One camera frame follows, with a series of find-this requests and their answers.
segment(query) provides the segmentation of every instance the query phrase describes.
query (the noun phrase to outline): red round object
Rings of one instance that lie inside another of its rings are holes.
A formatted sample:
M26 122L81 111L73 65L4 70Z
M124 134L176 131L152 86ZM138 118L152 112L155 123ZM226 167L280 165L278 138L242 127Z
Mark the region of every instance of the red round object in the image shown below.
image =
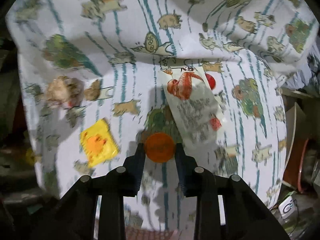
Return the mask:
M208 81L208 83L209 83L209 86L210 86L210 88L211 88L211 90L212 89L214 89L215 87L216 87L216 81L215 81L215 79L213 78L213 76L212 75L209 75L209 74L205 74L205 76L206 76L206 78L207 78L207 81Z

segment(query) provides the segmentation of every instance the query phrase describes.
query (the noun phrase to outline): food package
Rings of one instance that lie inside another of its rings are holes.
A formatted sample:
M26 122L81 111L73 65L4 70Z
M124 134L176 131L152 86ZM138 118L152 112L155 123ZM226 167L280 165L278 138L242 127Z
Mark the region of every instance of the food package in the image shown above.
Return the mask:
M119 152L109 126L103 119L80 134L80 143L87 155L89 168L114 158Z
M184 144L195 148L223 133L226 119L202 67L159 71L172 116Z

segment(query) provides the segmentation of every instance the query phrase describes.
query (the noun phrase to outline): patterned fabric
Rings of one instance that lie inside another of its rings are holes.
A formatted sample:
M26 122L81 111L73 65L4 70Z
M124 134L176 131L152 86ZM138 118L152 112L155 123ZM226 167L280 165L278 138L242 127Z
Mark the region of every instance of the patterned fabric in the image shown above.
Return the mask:
M266 206L276 202L286 128L272 72L294 70L290 62L315 38L318 22L303 0L17 0L7 23L19 47L33 150L42 157L41 187L61 197L81 175L120 166L154 132L181 142L158 71L202 66L228 124L214 146L187 154L218 175L240 175ZM62 74L86 87L99 79L102 98L48 108L42 94ZM101 118L120 153L89 168L79 134ZM127 226L180 229L192 238L196 200L181 194L173 159L147 159L138 196L124 202Z

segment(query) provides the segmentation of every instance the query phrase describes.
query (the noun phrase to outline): white device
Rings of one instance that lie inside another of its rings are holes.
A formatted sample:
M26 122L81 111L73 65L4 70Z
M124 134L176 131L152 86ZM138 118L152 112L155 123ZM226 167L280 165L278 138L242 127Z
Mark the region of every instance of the white device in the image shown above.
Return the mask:
M283 219L289 217L296 209L291 196L287 197L280 205L279 211Z

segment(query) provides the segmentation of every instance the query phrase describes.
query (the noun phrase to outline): orange bottle cap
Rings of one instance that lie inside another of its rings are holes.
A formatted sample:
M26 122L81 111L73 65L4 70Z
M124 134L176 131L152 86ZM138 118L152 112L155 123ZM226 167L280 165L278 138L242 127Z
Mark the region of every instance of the orange bottle cap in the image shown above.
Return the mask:
M144 150L150 160L155 163L165 163L175 152L176 145L171 136L166 133L154 133L144 143Z

